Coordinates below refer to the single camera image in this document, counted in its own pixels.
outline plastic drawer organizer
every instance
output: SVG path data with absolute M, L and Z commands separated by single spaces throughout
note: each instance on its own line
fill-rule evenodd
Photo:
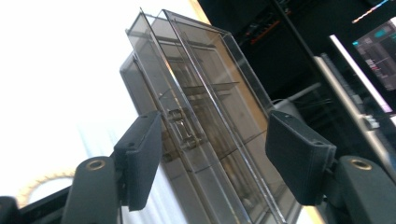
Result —
M 232 35 L 166 10 L 127 35 L 121 75 L 139 113 L 162 112 L 162 166 L 189 223 L 294 222 L 264 152 L 272 104 Z

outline white backdrop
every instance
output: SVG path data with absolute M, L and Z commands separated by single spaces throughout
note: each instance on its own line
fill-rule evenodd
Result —
M 0 195 L 17 196 L 44 174 L 111 153 L 137 116 L 119 69 L 132 51 L 124 31 L 140 7 L 196 19 L 189 0 L 0 1 Z M 169 187 L 162 172 L 152 211 L 177 205 L 162 194 Z M 183 222 L 177 209 L 166 214 L 134 221 Z

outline gray translucent plastic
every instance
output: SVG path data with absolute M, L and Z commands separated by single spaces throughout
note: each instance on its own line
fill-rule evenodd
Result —
M 164 10 L 127 35 L 121 73 L 138 111 L 162 112 L 163 165 L 188 221 L 289 220 L 295 201 L 264 150 L 272 104 L 231 34 Z

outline plastic compartment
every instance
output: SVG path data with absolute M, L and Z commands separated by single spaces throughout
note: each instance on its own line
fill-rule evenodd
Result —
M 189 222 L 290 220 L 294 199 L 264 153 L 272 104 L 232 36 L 166 10 L 127 35 L 121 73 L 138 111 L 163 114 L 163 166 Z

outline computer screen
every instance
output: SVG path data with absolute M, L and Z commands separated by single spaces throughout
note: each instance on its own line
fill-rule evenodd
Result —
M 396 17 L 353 45 L 387 91 L 396 90 Z

